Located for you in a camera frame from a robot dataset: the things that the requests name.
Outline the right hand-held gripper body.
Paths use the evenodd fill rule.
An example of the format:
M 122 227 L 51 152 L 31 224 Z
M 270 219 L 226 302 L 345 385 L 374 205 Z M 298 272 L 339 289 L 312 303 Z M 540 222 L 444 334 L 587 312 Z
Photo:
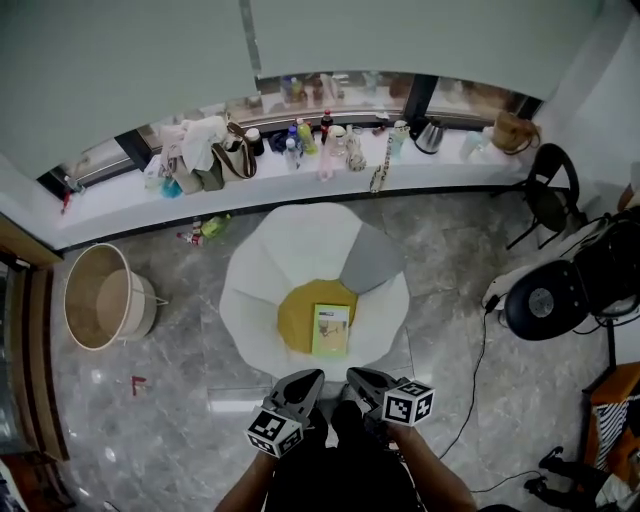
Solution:
M 432 387 L 406 377 L 396 379 L 378 370 L 365 369 L 371 372 L 373 397 L 359 398 L 368 406 L 363 421 L 370 434 L 385 436 L 384 423 L 413 427 L 430 416 L 435 393 Z

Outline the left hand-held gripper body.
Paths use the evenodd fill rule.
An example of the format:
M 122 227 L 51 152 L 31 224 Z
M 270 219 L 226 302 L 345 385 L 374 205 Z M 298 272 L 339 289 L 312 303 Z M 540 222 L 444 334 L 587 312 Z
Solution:
M 301 387 L 303 376 L 313 369 L 301 370 L 277 381 L 270 394 L 252 412 L 244 434 L 255 449 L 282 458 L 304 439 L 317 400 L 306 400 Z

